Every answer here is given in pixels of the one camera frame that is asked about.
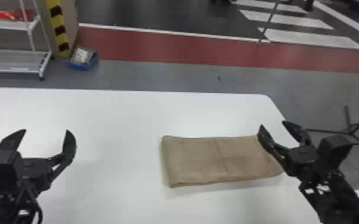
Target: red floor marking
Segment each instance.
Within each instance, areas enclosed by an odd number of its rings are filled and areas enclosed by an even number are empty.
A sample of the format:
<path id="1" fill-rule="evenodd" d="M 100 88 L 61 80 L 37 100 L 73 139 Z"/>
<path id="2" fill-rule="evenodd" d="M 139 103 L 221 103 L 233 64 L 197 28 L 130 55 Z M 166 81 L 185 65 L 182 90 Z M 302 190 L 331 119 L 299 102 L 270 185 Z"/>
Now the red floor marking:
<path id="1" fill-rule="evenodd" d="M 79 29 L 78 44 L 101 60 L 359 73 L 359 51 L 109 29 Z"/>

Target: white floor marking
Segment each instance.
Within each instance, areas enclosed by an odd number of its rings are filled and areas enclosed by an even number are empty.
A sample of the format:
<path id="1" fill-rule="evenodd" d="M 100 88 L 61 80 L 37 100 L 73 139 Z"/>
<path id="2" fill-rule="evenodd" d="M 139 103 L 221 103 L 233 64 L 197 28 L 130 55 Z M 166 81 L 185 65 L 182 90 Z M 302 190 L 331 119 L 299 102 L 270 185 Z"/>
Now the white floor marking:
<path id="1" fill-rule="evenodd" d="M 270 41 L 284 43 L 301 43 L 317 46 L 332 46 L 337 48 L 359 49 L 359 43 L 344 36 L 320 35 L 313 33 L 293 32 L 284 30 L 267 29 L 265 36 Z"/>
<path id="2" fill-rule="evenodd" d="M 275 5 L 275 3 L 273 2 L 263 2 L 257 0 L 238 0 L 236 4 L 258 7 L 258 8 L 268 8 L 268 9 L 273 9 Z M 307 13 L 305 10 L 295 5 L 279 4 L 277 9 L 282 11 L 290 11 L 294 13 Z"/>
<path id="3" fill-rule="evenodd" d="M 322 11 L 334 16 L 335 18 L 341 20 L 342 22 L 350 25 L 352 28 L 359 31 L 359 23 L 346 17 L 345 15 L 342 15 L 341 13 L 333 10 L 332 8 L 328 7 L 327 5 L 324 5 L 318 1 L 314 1 L 313 6 L 321 9 Z"/>
<path id="4" fill-rule="evenodd" d="M 248 10 L 240 10 L 241 13 L 248 19 L 254 21 L 267 21 L 270 14 L 269 13 L 259 13 L 255 11 Z M 317 20 L 315 18 L 303 18 L 303 17 L 295 17 L 288 15 L 274 15 L 271 20 L 272 23 L 282 23 L 282 24 L 290 24 L 296 26 L 307 26 L 307 27 L 315 27 L 315 28 L 323 28 L 323 29 L 334 29 L 331 26 L 327 25 L 325 22 L 321 20 Z"/>
<path id="5" fill-rule="evenodd" d="M 123 27 L 123 26 L 107 26 L 107 25 L 99 25 L 99 24 L 92 24 L 92 23 L 79 23 L 79 26 L 85 27 L 85 28 L 95 28 L 95 29 L 123 30 L 123 31 L 143 32 L 143 33 L 160 33 L 160 34 L 178 35 L 178 36 L 195 36 L 198 38 L 225 39 L 225 40 L 233 40 L 233 41 L 257 42 L 259 40 L 257 38 L 240 38 L 240 37 L 236 37 L 236 36 L 209 35 L 209 34 L 201 34 L 201 33 L 187 33 L 187 32 L 176 32 L 176 31 L 168 31 L 168 30 L 153 30 L 153 29 L 132 28 L 132 27 Z M 262 42 L 269 43 L 270 41 L 263 39 Z"/>

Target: hazard stripe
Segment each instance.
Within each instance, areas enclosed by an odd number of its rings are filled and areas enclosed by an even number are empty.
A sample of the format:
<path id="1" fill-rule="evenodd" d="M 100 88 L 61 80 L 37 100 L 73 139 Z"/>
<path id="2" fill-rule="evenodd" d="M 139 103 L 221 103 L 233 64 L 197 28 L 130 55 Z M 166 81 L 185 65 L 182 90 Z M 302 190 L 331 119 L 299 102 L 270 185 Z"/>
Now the hazard stripe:
<path id="1" fill-rule="evenodd" d="M 48 0 L 47 6 L 50 10 L 51 26 L 54 29 L 55 42 L 58 46 L 60 57 L 70 56 L 70 45 L 64 22 L 63 10 L 61 9 L 60 0 Z"/>

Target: shelf rack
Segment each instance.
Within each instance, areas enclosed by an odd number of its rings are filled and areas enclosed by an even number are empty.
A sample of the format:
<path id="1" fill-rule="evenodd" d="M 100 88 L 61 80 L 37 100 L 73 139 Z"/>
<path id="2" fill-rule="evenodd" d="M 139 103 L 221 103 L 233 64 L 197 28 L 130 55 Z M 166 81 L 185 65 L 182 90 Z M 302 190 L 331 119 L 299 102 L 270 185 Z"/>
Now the shelf rack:
<path id="1" fill-rule="evenodd" d="M 0 20 L 0 29 L 26 31 L 28 34 L 31 51 L 6 50 L 0 49 L 0 73 L 34 73 L 38 74 L 40 80 L 44 80 L 44 71 L 50 59 L 53 59 L 51 47 L 41 14 L 36 0 L 32 0 L 36 10 L 36 17 L 29 22 L 25 13 L 23 0 L 18 0 L 22 10 L 24 21 Z M 41 24 L 42 31 L 47 43 L 48 51 L 36 51 L 33 42 L 32 32 L 34 28 Z"/>

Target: beige towel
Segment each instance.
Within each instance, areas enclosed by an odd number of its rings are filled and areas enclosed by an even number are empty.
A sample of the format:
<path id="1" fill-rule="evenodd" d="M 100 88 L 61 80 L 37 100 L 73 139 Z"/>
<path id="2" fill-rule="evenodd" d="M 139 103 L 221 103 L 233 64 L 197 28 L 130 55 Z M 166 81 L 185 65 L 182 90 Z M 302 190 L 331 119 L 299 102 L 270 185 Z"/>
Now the beige towel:
<path id="1" fill-rule="evenodd" d="M 164 136 L 163 158 L 170 187 L 250 181 L 283 173 L 256 136 L 179 138 Z"/>

